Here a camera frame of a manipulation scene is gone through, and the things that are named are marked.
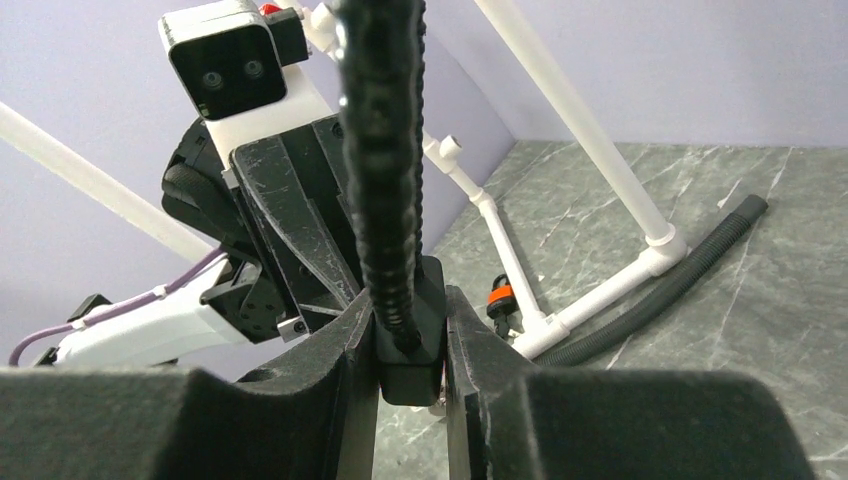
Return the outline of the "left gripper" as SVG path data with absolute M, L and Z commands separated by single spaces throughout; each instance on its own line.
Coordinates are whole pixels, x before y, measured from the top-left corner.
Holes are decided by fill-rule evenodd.
M 254 344 L 334 320 L 363 288 L 350 213 L 342 140 L 335 115 L 237 147 L 224 169 L 196 119 L 161 181 L 161 205 L 215 239 L 232 270 L 203 293 Z

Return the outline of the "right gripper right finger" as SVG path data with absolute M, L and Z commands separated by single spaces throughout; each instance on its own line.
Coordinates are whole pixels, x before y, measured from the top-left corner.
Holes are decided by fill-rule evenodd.
M 447 295 L 454 479 L 811 479 L 775 395 L 733 372 L 540 367 Z

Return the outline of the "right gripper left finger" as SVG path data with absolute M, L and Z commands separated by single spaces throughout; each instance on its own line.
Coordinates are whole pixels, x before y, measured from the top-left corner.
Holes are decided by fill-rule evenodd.
M 371 303 L 237 382 L 202 369 L 5 368 L 5 479 L 368 479 Z

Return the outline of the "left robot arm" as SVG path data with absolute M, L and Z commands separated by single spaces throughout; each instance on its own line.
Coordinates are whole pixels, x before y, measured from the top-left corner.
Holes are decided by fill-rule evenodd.
M 261 142 L 265 163 L 227 180 L 206 125 L 195 121 L 167 164 L 161 203 L 217 248 L 131 299 L 87 297 L 38 364 L 173 363 L 210 347 L 290 342 L 334 320 L 362 288 L 342 139 L 337 117 L 322 118 Z

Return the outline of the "orange black padlock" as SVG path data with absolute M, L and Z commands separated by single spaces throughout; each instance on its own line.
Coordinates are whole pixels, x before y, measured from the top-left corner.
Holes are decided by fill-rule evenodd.
M 508 276 L 505 273 L 498 275 L 493 280 L 491 291 L 488 295 L 486 305 L 487 316 L 493 320 L 506 318 L 516 313 L 518 309 L 518 301 Z

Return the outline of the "white PVC pipe frame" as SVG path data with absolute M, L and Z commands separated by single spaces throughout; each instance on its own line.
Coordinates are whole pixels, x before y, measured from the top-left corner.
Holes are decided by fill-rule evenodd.
M 1 100 L 152 205 L 168 159 L 196 117 L 157 23 L 180 1 L 5 1 Z M 485 182 L 522 253 L 558 221 L 635 222 L 585 157 L 519 162 L 493 92 L 458 59 L 457 40 L 508 49 L 471 1 L 425 13 L 425 127 L 455 135 L 461 165 Z M 88 295 L 121 301 L 173 280 L 190 261 L 9 144 L 1 147 L 1 353 L 64 322 Z

